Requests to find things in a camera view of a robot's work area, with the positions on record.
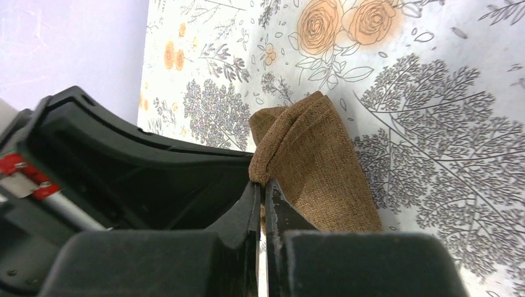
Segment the folded brown cloth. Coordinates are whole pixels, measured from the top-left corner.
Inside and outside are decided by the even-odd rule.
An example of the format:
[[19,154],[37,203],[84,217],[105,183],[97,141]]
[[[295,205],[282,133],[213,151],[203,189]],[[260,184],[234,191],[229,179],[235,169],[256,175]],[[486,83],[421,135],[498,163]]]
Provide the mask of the folded brown cloth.
[[249,126],[257,145],[252,181],[277,179],[286,199],[321,231],[381,231],[352,141],[327,96],[315,92],[288,108],[259,110]]

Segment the brown towel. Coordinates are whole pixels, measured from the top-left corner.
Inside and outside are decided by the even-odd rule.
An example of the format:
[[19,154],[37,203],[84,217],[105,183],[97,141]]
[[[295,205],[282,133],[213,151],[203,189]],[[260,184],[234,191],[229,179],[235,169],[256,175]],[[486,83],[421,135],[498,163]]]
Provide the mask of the brown towel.
[[249,176],[276,178],[286,199],[321,231],[381,231],[352,141],[321,92],[249,119],[257,145]]

